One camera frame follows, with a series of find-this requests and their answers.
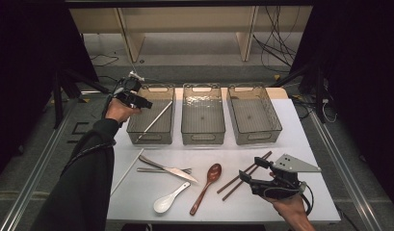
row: transparent plastic bin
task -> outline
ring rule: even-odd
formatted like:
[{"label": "transparent plastic bin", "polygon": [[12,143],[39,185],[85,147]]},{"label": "transparent plastic bin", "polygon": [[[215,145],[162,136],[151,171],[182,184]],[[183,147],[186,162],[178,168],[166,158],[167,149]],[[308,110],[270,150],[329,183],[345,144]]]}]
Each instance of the transparent plastic bin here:
[{"label": "transparent plastic bin", "polygon": [[[175,106],[174,85],[142,85],[139,96],[152,102],[152,107],[142,109],[141,114],[130,117],[127,126],[130,140],[133,144],[171,144]],[[159,114],[160,117],[144,132]]]},{"label": "transparent plastic bin", "polygon": [[227,104],[238,145],[276,142],[282,127],[262,83],[230,85]]},{"label": "transparent plastic bin", "polygon": [[223,144],[223,99],[219,84],[184,84],[181,133],[184,144]]}]

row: wooden chopstick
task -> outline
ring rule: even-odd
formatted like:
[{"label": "wooden chopstick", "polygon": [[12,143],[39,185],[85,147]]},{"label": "wooden chopstick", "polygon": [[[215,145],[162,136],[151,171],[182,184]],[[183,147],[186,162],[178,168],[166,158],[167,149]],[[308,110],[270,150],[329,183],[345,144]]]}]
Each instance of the wooden chopstick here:
[{"label": "wooden chopstick", "polygon": [[[269,151],[268,153],[266,153],[262,158],[264,158],[265,160],[272,155],[272,151]],[[253,165],[249,166],[248,168],[246,168],[244,170],[244,172],[249,171],[252,167],[254,167],[255,164],[253,163]],[[229,181],[226,185],[224,185],[222,188],[220,188],[217,193],[222,192],[224,189],[226,189],[228,186],[230,186],[233,182],[235,182],[237,179],[239,179],[239,175],[237,175],[235,178],[233,178],[231,181]]]},{"label": "wooden chopstick", "polygon": [[[264,155],[262,158],[263,159],[268,159],[270,156],[272,155],[272,151],[268,152],[266,155]],[[259,166],[254,167],[249,173],[248,175],[251,175],[254,171],[257,170]],[[241,186],[243,183],[243,181],[241,180],[235,187],[233,187],[232,190],[230,190],[224,197],[223,197],[223,201],[225,201],[233,192],[235,192],[236,189],[239,188],[239,186]]]}]

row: white table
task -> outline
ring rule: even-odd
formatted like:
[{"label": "white table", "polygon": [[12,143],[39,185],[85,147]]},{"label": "white table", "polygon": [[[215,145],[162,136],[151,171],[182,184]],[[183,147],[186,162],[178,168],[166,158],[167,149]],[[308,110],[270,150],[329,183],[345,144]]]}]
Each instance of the white table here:
[{"label": "white table", "polygon": [[[191,167],[192,175],[198,183],[192,183],[188,189],[178,195],[164,214],[158,214],[153,210],[154,201],[175,191],[185,180],[167,173],[137,172],[137,167],[150,166],[136,161],[111,196],[109,220],[147,223],[244,224],[283,221],[270,203],[251,193],[250,186],[246,183],[243,183],[226,201],[222,201],[222,198],[239,180],[220,194],[217,194],[217,190],[237,176],[239,169],[245,170],[253,164],[254,157],[262,157],[269,151],[273,152],[269,161],[275,161],[286,153],[317,166],[294,105],[287,98],[272,99],[283,128],[275,143],[239,146],[235,142],[225,93],[223,89],[223,114],[226,127],[223,145],[190,146],[182,143],[180,130],[182,89],[176,90],[172,144],[133,145],[126,133],[127,123],[123,124],[116,135],[116,162],[112,189],[135,161],[142,148],[144,148],[143,155],[161,165],[178,168]],[[191,216],[189,212],[205,186],[206,172],[215,163],[222,165],[222,175],[208,188],[197,213]],[[259,167],[252,178],[272,180],[269,172],[268,169]],[[340,221],[322,174],[299,173],[299,179],[305,181],[314,192],[315,203],[309,219],[314,223]],[[311,200],[308,190],[304,194]]]}]

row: knife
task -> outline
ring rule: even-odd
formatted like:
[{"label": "knife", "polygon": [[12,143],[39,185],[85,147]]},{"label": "knife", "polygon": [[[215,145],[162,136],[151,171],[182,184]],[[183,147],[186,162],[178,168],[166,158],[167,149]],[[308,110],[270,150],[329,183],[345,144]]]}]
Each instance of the knife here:
[{"label": "knife", "polygon": [[190,174],[188,174],[188,173],[182,171],[181,169],[178,169],[178,168],[175,168],[175,167],[163,167],[163,166],[161,166],[161,165],[158,165],[158,164],[155,163],[155,162],[150,161],[148,158],[146,158],[146,157],[143,156],[143,155],[140,155],[140,156],[139,156],[139,160],[142,161],[142,162],[144,162],[144,163],[147,163],[147,164],[149,164],[149,165],[151,165],[151,166],[154,166],[154,167],[158,167],[158,168],[160,168],[160,169],[163,169],[163,170],[165,170],[165,171],[167,171],[167,172],[169,172],[169,173],[171,173],[171,174],[173,174],[173,175],[180,176],[180,177],[185,178],[185,179],[187,179],[187,180],[197,182],[197,179],[196,179],[196,178],[194,178],[192,175],[190,175]]}]

